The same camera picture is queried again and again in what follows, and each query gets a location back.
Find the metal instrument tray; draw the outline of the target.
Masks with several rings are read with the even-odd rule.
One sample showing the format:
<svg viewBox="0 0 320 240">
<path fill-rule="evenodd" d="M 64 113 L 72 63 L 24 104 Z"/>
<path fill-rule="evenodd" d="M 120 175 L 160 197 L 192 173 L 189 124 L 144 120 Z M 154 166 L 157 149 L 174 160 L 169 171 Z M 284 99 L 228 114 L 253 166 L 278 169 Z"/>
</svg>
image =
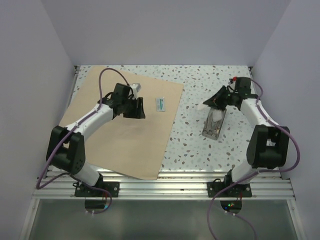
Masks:
<svg viewBox="0 0 320 240">
<path fill-rule="evenodd" d="M 226 109 L 218 110 L 210 108 L 204 122 L 204 128 L 201 133 L 202 136 L 216 141 L 219 138 L 226 112 Z"/>
</svg>

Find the steel scissors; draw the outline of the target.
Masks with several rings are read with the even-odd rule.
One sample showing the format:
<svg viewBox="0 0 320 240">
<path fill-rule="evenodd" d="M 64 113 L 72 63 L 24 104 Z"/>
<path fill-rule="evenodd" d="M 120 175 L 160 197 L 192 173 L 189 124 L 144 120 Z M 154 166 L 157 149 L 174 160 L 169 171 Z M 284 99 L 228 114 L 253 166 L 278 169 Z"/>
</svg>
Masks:
<svg viewBox="0 0 320 240">
<path fill-rule="evenodd" d="M 213 122 L 211 120 L 206 120 L 206 122 L 204 123 L 202 134 L 204 136 L 217 138 L 220 134 L 220 130 L 221 130 L 221 121 Z"/>
</svg>

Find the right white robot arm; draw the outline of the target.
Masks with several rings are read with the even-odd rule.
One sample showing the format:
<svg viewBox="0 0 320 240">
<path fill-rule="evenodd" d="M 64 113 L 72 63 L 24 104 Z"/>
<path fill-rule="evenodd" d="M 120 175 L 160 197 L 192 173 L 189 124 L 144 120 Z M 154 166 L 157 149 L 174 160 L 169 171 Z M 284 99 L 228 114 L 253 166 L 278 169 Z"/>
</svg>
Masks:
<svg viewBox="0 0 320 240">
<path fill-rule="evenodd" d="M 245 160 L 223 180 L 223 192 L 231 197 L 241 190 L 241 185 L 250 183 L 253 173 L 273 171 L 282 167 L 287 159 L 290 131 L 287 127 L 278 127 L 265 112 L 260 96 L 251 89 L 252 83 L 249 77 L 235 76 L 202 103 L 209 107 L 202 131 L 207 138 L 218 138 L 228 106 L 236 107 L 253 127 Z"/>
</svg>

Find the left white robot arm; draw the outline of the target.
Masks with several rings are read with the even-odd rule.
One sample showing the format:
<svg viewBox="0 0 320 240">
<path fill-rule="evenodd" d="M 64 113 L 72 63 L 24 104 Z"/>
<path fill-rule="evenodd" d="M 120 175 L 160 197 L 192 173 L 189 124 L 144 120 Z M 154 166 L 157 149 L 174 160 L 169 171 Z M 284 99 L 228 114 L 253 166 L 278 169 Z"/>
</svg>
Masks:
<svg viewBox="0 0 320 240">
<path fill-rule="evenodd" d="M 86 161 L 85 142 L 104 124 L 123 115 L 129 119 L 145 119 L 143 98 L 138 96 L 139 83 L 117 83 L 114 90 L 100 97 L 91 111 L 75 122 L 51 131 L 46 161 L 86 184 L 92 196 L 103 193 L 102 176 Z"/>
</svg>

